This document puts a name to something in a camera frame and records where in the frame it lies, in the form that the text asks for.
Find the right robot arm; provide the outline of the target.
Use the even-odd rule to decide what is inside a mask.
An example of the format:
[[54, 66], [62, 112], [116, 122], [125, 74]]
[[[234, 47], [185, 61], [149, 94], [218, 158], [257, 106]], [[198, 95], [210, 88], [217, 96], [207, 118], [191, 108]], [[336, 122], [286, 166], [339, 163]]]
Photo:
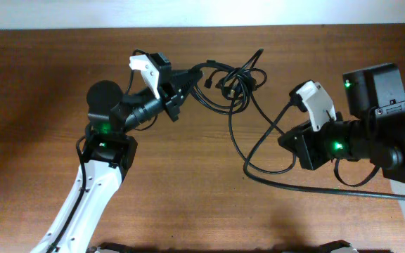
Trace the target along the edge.
[[368, 159], [387, 179], [405, 183], [405, 91], [394, 63], [346, 72], [342, 76], [349, 112], [346, 121], [321, 85], [300, 84], [291, 93], [304, 122], [278, 138], [304, 169], [316, 170], [330, 160]]

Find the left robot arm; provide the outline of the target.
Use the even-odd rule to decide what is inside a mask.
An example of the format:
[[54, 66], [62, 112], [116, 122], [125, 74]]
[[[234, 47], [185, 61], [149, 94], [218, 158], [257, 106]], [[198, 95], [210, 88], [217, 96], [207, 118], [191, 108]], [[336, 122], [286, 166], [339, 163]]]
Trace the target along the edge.
[[76, 142], [79, 167], [72, 189], [33, 252], [85, 252], [101, 215], [131, 168], [138, 143], [129, 131], [179, 108], [202, 77], [200, 70], [172, 70], [151, 88], [126, 95], [115, 82], [96, 82], [88, 91], [89, 124]]

